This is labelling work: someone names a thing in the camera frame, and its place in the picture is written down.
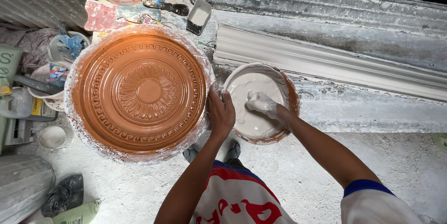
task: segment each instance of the green bag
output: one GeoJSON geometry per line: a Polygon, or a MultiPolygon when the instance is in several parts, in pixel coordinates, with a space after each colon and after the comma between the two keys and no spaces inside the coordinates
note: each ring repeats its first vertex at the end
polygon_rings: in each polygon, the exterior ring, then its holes
{"type": "Polygon", "coordinates": [[[82,204],[53,217],[54,224],[89,224],[98,213],[101,201],[82,204]]]}

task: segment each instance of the plaster-covered floor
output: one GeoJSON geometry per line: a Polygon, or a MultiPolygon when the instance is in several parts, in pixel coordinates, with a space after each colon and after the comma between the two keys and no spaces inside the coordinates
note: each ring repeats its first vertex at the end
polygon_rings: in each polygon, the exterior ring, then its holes
{"type": "MultiPolygon", "coordinates": [[[[68,125],[66,118],[55,122],[68,125]]],[[[447,223],[447,153],[439,151],[429,134],[329,133],[363,160],[382,182],[412,209],[439,224],[447,223]]],[[[198,142],[203,143],[207,136],[198,142]]],[[[217,156],[222,160],[229,140],[217,156]]],[[[293,137],[267,146],[240,141],[242,163],[276,194],[298,223],[340,223],[342,188],[312,159],[293,137]]],[[[56,180],[81,173],[84,202],[101,199],[92,224],[151,223],[177,178],[188,163],[182,155],[155,166],[126,166],[105,160],[79,138],[70,146],[49,151],[36,143],[16,148],[36,153],[54,169],[56,180]]]]}

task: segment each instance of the red lettering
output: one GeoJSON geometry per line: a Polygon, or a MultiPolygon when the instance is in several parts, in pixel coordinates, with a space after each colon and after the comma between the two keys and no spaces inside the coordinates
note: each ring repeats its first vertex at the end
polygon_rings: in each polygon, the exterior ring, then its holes
{"type": "Polygon", "coordinates": [[[226,200],[221,199],[219,201],[218,207],[219,207],[219,213],[222,216],[222,212],[224,211],[224,209],[228,206],[228,203],[226,200]]]}
{"type": "Polygon", "coordinates": [[[240,207],[239,207],[239,204],[231,204],[231,207],[230,207],[230,210],[233,212],[233,213],[235,213],[235,214],[238,214],[238,213],[240,213],[240,207]]]}
{"type": "Polygon", "coordinates": [[[220,224],[219,215],[217,215],[217,210],[214,210],[213,217],[209,220],[205,219],[207,222],[214,221],[212,224],[220,224]]]}
{"type": "Polygon", "coordinates": [[[249,213],[250,217],[252,217],[253,221],[256,224],[273,224],[282,216],[281,211],[277,207],[277,205],[267,202],[264,205],[251,204],[248,200],[244,199],[241,202],[245,203],[245,210],[249,213]],[[265,220],[261,220],[258,215],[263,214],[265,210],[269,209],[271,211],[270,216],[265,220]]]}

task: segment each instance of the foot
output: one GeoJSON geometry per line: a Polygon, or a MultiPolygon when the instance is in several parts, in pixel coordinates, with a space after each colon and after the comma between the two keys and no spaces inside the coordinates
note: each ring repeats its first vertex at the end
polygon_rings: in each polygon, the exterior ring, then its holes
{"type": "Polygon", "coordinates": [[[226,163],[230,159],[237,159],[239,158],[239,155],[240,155],[240,145],[238,142],[232,141],[223,162],[226,163]]]}
{"type": "Polygon", "coordinates": [[[186,149],[183,152],[183,157],[191,164],[193,162],[193,159],[197,156],[197,151],[194,149],[194,147],[190,146],[188,149],[186,149]]]}

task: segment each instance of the plastic jug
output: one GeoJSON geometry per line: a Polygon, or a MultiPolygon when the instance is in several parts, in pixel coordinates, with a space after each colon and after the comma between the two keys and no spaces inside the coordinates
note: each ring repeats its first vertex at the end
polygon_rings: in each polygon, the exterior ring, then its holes
{"type": "Polygon", "coordinates": [[[52,121],[58,112],[47,106],[42,98],[30,94],[27,88],[0,87],[3,94],[0,100],[0,116],[5,118],[20,118],[35,121],[52,121]]]}

